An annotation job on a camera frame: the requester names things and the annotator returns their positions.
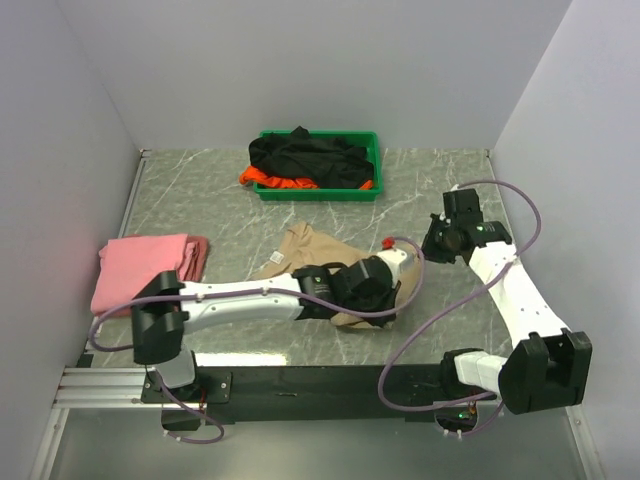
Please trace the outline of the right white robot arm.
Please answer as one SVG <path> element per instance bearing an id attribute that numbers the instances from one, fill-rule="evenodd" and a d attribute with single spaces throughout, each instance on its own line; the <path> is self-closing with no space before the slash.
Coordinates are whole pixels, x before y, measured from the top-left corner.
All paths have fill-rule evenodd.
<path id="1" fill-rule="evenodd" d="M 460 399 L 472 388 L 502 398 L 513 414 L 581 404 L 592 344 L 573 332 L 543 299 L 519 259 L 506 227 L 487 221 L 475 189 L 444 193 L 444 211 L 432 215 L 422 252 L 428 261 L 464 263 L 487 286 L 509 333 L 508 357 L 479 348 L 445 353 L 439 387 Z"/>

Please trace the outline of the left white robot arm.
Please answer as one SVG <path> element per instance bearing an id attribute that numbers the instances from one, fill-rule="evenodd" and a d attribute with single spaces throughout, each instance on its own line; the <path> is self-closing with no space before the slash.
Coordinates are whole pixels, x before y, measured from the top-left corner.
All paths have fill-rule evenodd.
<path id="1" fill-rule="evenodd" d="M 173 399 L 189 401 L 199 392 L 200 378 L 185 335 L 238 321 L 329 320 L 339 313 L 383 326 L 396 315 L 407 264 L 405 254 L 390 250 L 352 265 L 307 265 L 246 282 L 182 282 L 174 271 L 161 272 L 134 298 L 134 361 L 156 369 Z"/>

